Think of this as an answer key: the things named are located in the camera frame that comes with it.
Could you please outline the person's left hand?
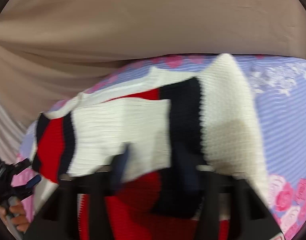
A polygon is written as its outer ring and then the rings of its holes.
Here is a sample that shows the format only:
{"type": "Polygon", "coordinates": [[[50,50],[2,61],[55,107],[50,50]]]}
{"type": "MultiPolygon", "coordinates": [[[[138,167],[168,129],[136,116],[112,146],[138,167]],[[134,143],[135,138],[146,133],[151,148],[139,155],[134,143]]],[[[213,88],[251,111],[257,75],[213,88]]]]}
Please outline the person's left hand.
{"type": "MultiPolygon", "coordinates": [[[[15,215],[15,217],[11,219],[11,223],[18,231],[25,233],[30,226],[30,222],[26,217],[26,211],[24,210],[22,202],[16,198],[15,204],[9,208],[9,211],[15,215]]],[[[5,208],[0,206],[0,218],[5,225],[7,225],[6,215],[7,212],[5,208]]]]}

